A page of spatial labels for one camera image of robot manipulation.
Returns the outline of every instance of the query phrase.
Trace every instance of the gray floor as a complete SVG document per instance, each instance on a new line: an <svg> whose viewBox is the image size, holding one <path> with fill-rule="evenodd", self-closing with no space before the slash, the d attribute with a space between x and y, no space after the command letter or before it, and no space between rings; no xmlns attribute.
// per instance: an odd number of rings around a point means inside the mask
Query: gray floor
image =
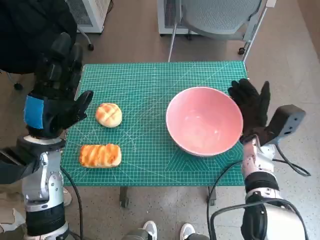
<svg viewBox="0 0 320 240"><path fill-rule="evenodd" d="M156 0L114 0L102 35L91 35L93 52L85 53L85 63L164 62L170 38L160 37ZM82 36L79 41L85 43ZM195 37L191 42L178 37L173 61L238 60L241 42L215 42ZM311 240L319 239L320 228L320 63L299 9L297 0L279 0L267 12L247 60L248 76L257 88L271 83L269 116L280 105L295 104L307 112L297 133L280 146L289 159L308 169L304 178L283 164L276 164L276 175L285 198L301 211ZM32 76L23 76L23 92L16 92L4 74L0 75L0 147L14 144L25 133L23 104L32 86ZM121 239L144 221L154 220L158 239L178 239L183 223L194 224L207 234L206 192L203 187L135 187L129 190L130 208L119 207L116 187L81 187L84 232L91 239ZM244 202L243 187L218 187L218 208ZM78 231L76 201L67 208L71 229ZM242 239L242 211L226 213L216 221L218 238Z"/></svg>

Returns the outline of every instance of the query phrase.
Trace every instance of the mesh chair back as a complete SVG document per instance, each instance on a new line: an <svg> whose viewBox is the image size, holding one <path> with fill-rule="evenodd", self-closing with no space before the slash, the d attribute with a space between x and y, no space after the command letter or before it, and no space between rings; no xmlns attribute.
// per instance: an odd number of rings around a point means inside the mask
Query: mesh chair back
<svg viewBox="0 0 320 240"><path fill-rule="evenodd" d="M234 34L262 0L181 0L182 22L213 34Z"/></svg>

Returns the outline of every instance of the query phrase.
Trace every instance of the black glove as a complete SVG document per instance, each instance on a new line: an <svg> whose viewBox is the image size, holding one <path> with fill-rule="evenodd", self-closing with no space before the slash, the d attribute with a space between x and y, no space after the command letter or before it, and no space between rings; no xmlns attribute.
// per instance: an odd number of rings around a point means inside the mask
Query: black glove
<svg viewBox="0 0 320 240"><path fill-rule="evenodd" d="M270 102L270 85L266 81L261 93L247 80L232 81L229 95L238 105L243 117L243 137L263 131L267 124L267 112Z"/></svg>

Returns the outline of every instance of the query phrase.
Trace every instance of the bread roll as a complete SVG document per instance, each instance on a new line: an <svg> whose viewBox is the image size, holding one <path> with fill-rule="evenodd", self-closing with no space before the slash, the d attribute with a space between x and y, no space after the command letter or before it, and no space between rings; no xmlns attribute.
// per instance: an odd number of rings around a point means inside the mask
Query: bread roll
<svg viewBox="0 0 320 240"><path fill-rule="evenodd" d="M101 125L114 128L122 121L122 111L117 104L102 103L96 110L95 118Z"/></svg>
<svg viewBox="0 0 320 240"><path fill-rule="evenodd" d="M83 145L79 162L86 168L114 168L121 163L121 149L118 145Z"/></svg>

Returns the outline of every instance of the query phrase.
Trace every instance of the blue tag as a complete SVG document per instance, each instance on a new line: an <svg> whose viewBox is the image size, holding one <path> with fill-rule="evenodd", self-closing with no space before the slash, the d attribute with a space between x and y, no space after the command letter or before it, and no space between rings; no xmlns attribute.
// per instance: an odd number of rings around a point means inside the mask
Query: blue tag
<svg viewBox="0 0 320 240"><path fill-rule="evenodd" d="M24 122L34 128L43 129L44 101L32 96L26 96L24 105Z"/></svg>

